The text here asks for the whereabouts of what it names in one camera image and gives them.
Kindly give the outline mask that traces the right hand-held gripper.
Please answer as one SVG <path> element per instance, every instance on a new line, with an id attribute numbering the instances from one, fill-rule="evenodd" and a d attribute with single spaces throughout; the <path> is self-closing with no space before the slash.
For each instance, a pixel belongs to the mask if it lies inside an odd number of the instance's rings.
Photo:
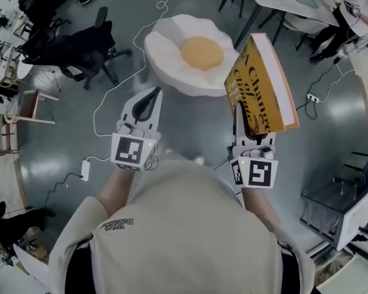
<path id="1" fill-rule="evenodd" d="M 271 189 L 274 186 L 278 161 L 243 157 L 239 156 L 239 152 L 245 149 L 273 146 L 276 133 L 269 133 L 260 141 L 251 140 L 247 136 L 247 126 L 245 109 L 239 101 L 234 109 L 233 133 L 235 142 L 228 148 L 229 164 L 234 183 L 241 189 Z"/>

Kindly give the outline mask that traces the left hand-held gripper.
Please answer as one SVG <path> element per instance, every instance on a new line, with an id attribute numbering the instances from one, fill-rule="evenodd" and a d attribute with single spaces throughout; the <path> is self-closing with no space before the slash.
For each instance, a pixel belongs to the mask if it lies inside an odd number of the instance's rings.
<path id="1" fill-rule="evenodd" d="M 129 99 L 121 112 L 121 120 L 154 132 L 152 138 L 112 134 L 110 161 L 118 168 L 144 172 L 153 165 L 153 157 L 161 139 L 158 124 L 163 92 L 158 87 L 149 88 Z"/>

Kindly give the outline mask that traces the person's right hand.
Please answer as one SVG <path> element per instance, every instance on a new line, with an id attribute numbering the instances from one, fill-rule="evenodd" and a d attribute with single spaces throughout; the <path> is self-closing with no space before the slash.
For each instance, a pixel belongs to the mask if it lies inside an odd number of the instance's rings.
<path id="1" fill-rule="evenodd" d="M 262 146 L 259 148 L 245 149 L 239 152 L 239 156 L 251 157 L 255 159 L 274 160 L 275 147 Z"/>

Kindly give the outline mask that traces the person's left hand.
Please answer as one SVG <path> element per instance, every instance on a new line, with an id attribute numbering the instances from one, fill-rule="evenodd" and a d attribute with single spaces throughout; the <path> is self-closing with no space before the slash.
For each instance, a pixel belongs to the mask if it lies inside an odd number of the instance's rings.
<path id="1" fill-rule="evenodd" d="M 140 138 L 152 138 L 155 134 L 150 130 L 142 129 L 135 124 L 131 124 L 120 119 L 117 121 L 116 126 L 117 133 L 122 135 L 131 135 Z"/>

